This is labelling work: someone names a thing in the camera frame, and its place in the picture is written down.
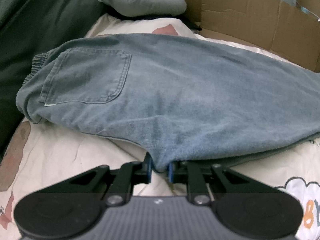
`denim jeans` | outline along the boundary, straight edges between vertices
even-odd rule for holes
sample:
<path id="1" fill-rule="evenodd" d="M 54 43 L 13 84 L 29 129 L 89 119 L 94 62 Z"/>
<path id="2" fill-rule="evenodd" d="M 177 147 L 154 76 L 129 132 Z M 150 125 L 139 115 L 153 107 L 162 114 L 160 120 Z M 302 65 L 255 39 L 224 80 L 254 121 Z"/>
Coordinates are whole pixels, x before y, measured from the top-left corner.
<path id="1" fill-rule="evenodd" d="M 227 45 L 117 34 L 37 55 L 17 106 L 34 123 L 136 143 L 161 170 L 319 136 L 320 76 Z"/>

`cardboard box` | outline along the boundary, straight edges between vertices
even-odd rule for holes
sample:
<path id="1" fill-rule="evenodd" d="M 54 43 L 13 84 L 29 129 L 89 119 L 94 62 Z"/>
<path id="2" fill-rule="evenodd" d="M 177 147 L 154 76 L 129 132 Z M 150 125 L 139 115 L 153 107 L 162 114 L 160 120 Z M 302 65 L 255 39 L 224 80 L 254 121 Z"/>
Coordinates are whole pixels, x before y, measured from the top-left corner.
<path id="1" fill-rule="evenodd" d="M 186 2 L 186 16 L 191 21 L 201 22 L 204 37 L 260 47 L 320 72 L 320 22 L 299 8 L 281 0 Z M 314 11 L 320 8 L 317 0 L 308 0 L 308 3 Z"/>

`white bed sheet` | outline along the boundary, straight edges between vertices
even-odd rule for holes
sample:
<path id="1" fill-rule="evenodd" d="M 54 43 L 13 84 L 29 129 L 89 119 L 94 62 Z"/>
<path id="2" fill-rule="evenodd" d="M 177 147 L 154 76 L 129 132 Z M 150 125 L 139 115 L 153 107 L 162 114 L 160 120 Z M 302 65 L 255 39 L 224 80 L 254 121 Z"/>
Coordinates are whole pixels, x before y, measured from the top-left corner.
<path id="1" fill-rule="evenodd" d="M 205 39 L 193 34 L 180 20 L 130 22 L 119 21 L 109 15 L 102 16 L 87 37 L 116 33 L 152 33 L 157 28 L 164 28 L 167 31 L 169 25 L 173 26 L 180 36 Z M 261 49 L 226 41 L 210 41 L 284 60 Z M 142 161 L 146 153 L 144 149 L 128 142 L 77 133 L 49 122 L 34 125 L 25 119 L 23 124 L 30 127 L 30 134 L 23 147 L 19 169 L 9 188 L 0 192 L 0 240 L 19 239 L 20 233 L 13 220 L 13 209 L 25 195 L 102 164 L 117 169 L 126 162 Z M 298 198 L 304 210 L 307 209 L 308 216 L 302 221 L 297 237 L 303 240 L 316 240 L 320 237 L 319 206 L 317 206 L 320 203 L 318 167 L 320 167 L 320 138 L 265 159 L 235 166 L 233 169 L 270 186 L 284 187 L 284 190 Z M 134 188 L 135 195 L 168 196 L 184 193 L 184 187 L 178 185 L 173 187 L 156 173 L 152 175 L 152 183 L 137 185 Z"/>

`round black disc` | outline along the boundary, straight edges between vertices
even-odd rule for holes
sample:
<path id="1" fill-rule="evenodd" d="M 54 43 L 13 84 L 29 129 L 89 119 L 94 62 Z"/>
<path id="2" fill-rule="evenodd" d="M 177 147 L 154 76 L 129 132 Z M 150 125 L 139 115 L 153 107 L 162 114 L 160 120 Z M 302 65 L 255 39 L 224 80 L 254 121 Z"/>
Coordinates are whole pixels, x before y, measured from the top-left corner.
<path id="1" fill-rule="evenodd" d="M 33 193 L 14 210 L 20 231 L 35 239 L 61 239 L 90 227 L 100 215 L 100 203 L 89 193 Z"/>
<path id="2" fill-rule="evenodd" d="M 217 203 L 219 220 L 231 231 L 254 239 L 277 239 L 297 232 L 303 210 L 288 194 L 227 193 Z"/>

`metal screw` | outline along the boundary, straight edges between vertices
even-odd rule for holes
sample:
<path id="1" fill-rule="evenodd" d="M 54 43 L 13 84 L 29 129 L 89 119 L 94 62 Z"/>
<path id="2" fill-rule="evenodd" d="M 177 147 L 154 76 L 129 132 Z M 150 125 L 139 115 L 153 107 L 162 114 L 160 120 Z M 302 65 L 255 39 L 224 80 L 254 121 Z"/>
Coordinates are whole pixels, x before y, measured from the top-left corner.
<path id="1" fill-rule="evenodd" d="M 221 167 L 221 164 L 219 163 L 215 163 L 214 165 L 212 165 L 214 168 L 220 168 Z"/>
<path id="2" fill-rule="evenodd" d="M 119 203 L 121 203 L 123 200 L 123 198 L 119 195 L 113 195 L 108 197 L 107 202 L 111 205 L 117 205 Z"/>
<path id="3" fill-rule="evenodd" d="M 206 205 L 210 202 L 210 198 L 206 195 L 199 195 L 194 198 L 194 201 L 199 205 Z"/>

